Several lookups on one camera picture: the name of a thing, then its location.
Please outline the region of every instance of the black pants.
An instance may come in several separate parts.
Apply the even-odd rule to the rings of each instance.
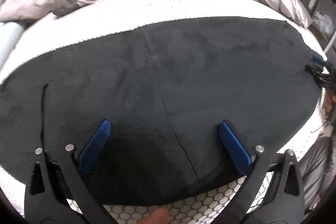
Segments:
[[[331,143],[329,137],[320,138],[299,161],[306,209],[321,190],[331,155]]]

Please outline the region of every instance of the blue gripper pad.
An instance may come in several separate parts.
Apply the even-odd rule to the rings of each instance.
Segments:
[[[101,150],[111,135],[111,128],[111,123],[108,120],[104,120],[79,154],[78,172],[81,175],[90,173],[93,169]]]
[[[252,163],[255,153],[238,139],[238,132],[229,121],[223,121],[218,126],[219,137],[222,144],[241,175],[249,175],[252,172]]]

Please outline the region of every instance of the white mattress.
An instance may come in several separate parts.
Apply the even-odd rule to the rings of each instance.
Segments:
[[[56,19],[50,13],[27,29],[0,71],[0,83],[28,60],[60,47],[162,21],[216,16],[287,21],[300,32],[310,48],[327,59],[309,30],[297,26],[269,7],[252,0],[102,0],[60,19]],[[323,99],[324,91],[321,100],[316,102],[316,109],[311,118],[280,152],[291,148],[298,159],[307,152],[323,128],[323,119],[320,115]],[[270,173],[266,176],[253,206],[260,203],[271,177]],[[169,210],[170,223],[210,223],[233,198],[243,181],[244,178],[241,178],[208,193],[164,205]],[[16,181],[0,167],[0,186],[14,207],[23,215],[25,185]],[[79,211],[75,202],[69,200],[69,203],[74,210]],[[135,224],[156,207],[105,205],[120,224],[126,222]]]

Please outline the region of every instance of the silver screw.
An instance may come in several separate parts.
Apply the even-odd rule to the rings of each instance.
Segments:
[[[71,151],[71,150],[73,150],[75,147],[74,147],[74,145],[73,144],[68,144],[66,147],[65,147],[65,150],[66,151]]]
[[[291,156],[294,156],[294,151],[292,149],[288,149],[287,153],[290,154]]]
[[[36,154],[36,155],[39,155],[39,154],[42,153],[42,151],[43,151],[43,149],[42,149],[41,147],[36,148],[36,150],[35,150],[35,154]]]
[[[264,150],[265,150],[265,148],[264,148],[262,145],[257,145],[257,146],[255,147],[255,150],[256,150],[257,152],[259,152],[259,153],[263,153]]]

